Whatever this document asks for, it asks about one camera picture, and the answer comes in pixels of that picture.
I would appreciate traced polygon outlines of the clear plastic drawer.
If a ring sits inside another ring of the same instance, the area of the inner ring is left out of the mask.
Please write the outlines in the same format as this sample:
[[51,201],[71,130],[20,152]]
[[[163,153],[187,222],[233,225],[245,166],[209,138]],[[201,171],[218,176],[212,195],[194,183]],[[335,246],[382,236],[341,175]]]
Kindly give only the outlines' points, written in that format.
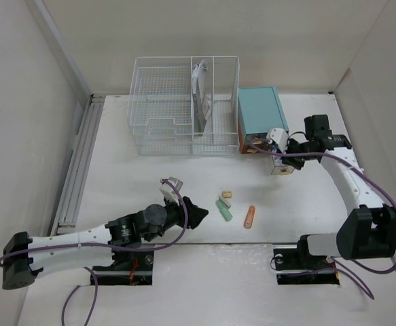
[[270,174],[271,175],[290,175],[294,171],[294,167],[283,163],[283,159],[279,156],[274,156],[277,153],[276,149],[271,150]]

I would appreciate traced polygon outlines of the teal drawer cabinet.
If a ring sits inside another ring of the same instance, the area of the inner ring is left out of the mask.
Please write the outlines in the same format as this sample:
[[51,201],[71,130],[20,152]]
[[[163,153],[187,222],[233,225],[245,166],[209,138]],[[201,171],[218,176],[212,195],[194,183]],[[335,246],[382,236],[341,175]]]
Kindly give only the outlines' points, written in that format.
[[240,153],[253,153],[250,142],[264,139],[269,130],[282,128],[289,132],[276,86],[238,89],[238,136]]

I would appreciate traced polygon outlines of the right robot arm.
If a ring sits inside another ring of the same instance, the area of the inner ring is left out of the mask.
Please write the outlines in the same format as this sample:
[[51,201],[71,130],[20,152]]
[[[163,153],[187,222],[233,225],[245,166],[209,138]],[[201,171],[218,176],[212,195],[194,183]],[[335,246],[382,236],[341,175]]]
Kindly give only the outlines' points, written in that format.
[[295,250],[296,262],[305,268],[320,256],[347,260],[391,257],[396,251],[396,209],[388,205],[365,180],[353,146],[343,134],[333,134],[326,115],[304,119],[306,141],[291,140],[289,158],[283,161],[299,170],[316,160],[332,178],[346,207],[340,229],[331,234],[309,234],[307,244]]

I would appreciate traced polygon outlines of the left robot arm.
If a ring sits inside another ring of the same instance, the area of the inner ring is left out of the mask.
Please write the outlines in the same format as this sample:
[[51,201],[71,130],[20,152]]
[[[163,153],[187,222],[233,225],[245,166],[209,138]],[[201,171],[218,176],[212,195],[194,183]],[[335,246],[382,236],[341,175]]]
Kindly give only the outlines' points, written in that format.
[[162,237],[178,226],[183,231],[197,228],[208,210],[192,203],[187,196],[178,202],[166,200],[151,204],[95,228],[51,237],[14,234],[0,258],[2,288],[15,290],[32,285],[37,278],[85,267],[125,269],[132,252],[144,252],[143,242]]

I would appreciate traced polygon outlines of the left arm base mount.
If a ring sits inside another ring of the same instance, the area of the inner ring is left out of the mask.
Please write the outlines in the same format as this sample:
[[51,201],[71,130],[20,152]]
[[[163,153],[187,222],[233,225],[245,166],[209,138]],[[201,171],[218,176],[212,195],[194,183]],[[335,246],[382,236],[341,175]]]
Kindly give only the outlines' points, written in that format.
[[150,286],[153,283],[154,250],[122,251],[107,267],[92,268],[99,285]]

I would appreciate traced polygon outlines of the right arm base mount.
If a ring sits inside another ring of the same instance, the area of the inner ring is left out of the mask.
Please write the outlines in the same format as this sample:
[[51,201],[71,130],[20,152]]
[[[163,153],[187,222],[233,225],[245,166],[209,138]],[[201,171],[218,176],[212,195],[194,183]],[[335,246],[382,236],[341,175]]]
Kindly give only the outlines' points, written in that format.
[[334,263],[326,262],[324,255],[312,255],[307,236],[296,244],[273,246],[271,267],[276,272],[278,285],[339,285]]

